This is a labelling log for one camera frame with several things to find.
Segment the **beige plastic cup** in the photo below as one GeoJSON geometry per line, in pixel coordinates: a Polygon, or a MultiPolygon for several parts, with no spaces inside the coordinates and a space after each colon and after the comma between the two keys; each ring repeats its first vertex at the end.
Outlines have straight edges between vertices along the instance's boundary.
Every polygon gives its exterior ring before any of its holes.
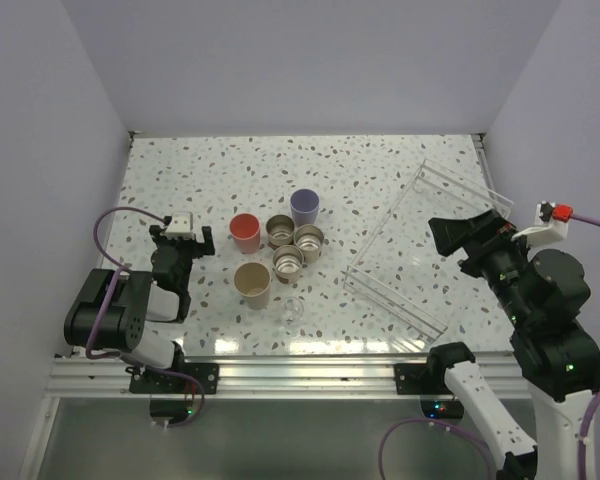
{"type": "Polygon", "coordinates": [[[241,265],[234,274],[234,286],[250,309],[262,310],[268,305],[271,274],[264,264],[249,262],[241,265]]]}

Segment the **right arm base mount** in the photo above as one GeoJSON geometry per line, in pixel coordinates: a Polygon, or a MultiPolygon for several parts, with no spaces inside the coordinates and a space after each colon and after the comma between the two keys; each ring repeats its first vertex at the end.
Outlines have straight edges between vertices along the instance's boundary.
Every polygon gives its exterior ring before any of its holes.
{"type": "Polygon", "coordinates": [[[428,419],[460,422],[465,413],[461,402],[428,372],[425,363],[397,363],[393,366],[396,393],[416,397],[428,419]]]}

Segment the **red plastic cup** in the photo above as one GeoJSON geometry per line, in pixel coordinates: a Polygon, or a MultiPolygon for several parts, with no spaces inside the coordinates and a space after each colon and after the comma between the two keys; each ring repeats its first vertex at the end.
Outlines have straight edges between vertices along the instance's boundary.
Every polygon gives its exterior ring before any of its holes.
{"type": "Polygon", "coordinates": [[[260,222],[252,214],[241,213],[229,223],[232,239],[243,254],[254,254],[260,247],[260,222]]]}

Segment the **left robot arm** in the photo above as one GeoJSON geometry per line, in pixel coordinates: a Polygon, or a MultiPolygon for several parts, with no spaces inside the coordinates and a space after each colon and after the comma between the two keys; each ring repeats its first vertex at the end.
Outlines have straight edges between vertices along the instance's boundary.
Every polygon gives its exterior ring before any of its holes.
{"type": "Polygon", "coordinates": [[[150,325],[186,319],[193,263],[215,254],[212,228],[201,232],[198,241],[191,232],[153,225],[149,271],[92,270],[65,318],[65,341],[84,348],[89,359],[118,357],[151,367],[162,390],[181,390],[188,379],[182,348],[150,325]]]}

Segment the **white wire dish rack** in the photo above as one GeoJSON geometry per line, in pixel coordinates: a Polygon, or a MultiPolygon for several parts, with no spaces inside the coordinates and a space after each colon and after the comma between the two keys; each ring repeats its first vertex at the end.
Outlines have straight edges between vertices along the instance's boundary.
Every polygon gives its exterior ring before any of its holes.
{"type": "Polygon", "coordinates": [[[489,209],[507,217],[512,206],[468,174],[431,160],[415,170],[344,272],[346,290],[368,302],[393,350],[422,352],[454,341],[473,351],[504,347],[511,327],[495,297],[484,281],[460,272],[463,251],[437,253],[428,221],[489,209]]]}

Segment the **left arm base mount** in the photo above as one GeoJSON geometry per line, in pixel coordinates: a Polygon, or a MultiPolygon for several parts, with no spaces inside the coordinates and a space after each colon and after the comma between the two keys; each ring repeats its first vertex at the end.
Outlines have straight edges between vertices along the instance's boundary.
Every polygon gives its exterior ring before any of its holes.
{"type": "Polygon", "coordinates": [[[216,363],[188,363],[176,371],[127,366],[129,392],[151,396],[152,421],[165,429],[184,427],[200,417],[206,396],[217,393],[220,367],[216,363]]]}

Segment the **metal cup front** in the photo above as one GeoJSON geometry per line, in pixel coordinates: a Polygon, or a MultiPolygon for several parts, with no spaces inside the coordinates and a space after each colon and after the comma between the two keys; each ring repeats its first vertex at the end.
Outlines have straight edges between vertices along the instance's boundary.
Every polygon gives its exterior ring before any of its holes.
{"type": "Polygon", "coordinates": [[[294,283],[300,278],[304,255],[296,246],[280,246],[275,250],[272,261],[274,273],[282,283],[294,283]]]}

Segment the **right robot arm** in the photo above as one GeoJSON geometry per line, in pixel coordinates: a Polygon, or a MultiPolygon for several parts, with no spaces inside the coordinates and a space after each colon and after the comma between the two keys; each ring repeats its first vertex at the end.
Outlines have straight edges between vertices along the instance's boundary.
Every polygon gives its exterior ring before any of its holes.
{"type": "Polygon", "coordinates": [[[556,250],[572,210],[543,202],[536,223],[518,230],[491,209],[468,219],[432,218],[439,255],[463,250],[462,273],[487,282],[513,326],[510,343],[535,409],[531,438],[487,385],[462,342],[430,350],[422,379],[450,391],[472,417],[500,479],[593,479],[594,415],[600,401],[600,350],[577,317],[591,290],[581,263],[556,250]]]}

